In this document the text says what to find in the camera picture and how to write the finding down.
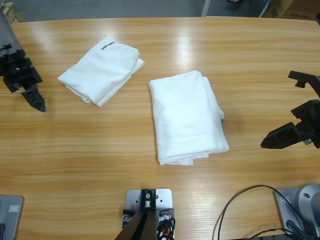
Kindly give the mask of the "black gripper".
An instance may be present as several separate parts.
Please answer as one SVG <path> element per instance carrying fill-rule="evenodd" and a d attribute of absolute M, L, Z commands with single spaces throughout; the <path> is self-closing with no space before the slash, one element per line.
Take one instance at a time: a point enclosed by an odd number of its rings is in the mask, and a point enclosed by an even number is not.
<path fill-rule="evenodd" d="M 21 94 L 30 106 L 40 112 L 46 111 L 45 100 L 37 86 L 42 79 L 24 50 L 16 50 L 11 54 L 8 50 L 7 53 L 3 52 L 0 57 L 0 76 L 12 93 L 24 88 Z"/>
<path fill-rule="evenodd" d="M 309 100 L 291 110 L 301 121 L 294 125 L 289 122 L 272 130 L 262 140 L 260 146 L 265 149 L 284 149 L 309 139 L 316 148 L 320 147 L 320 101 Z"/>

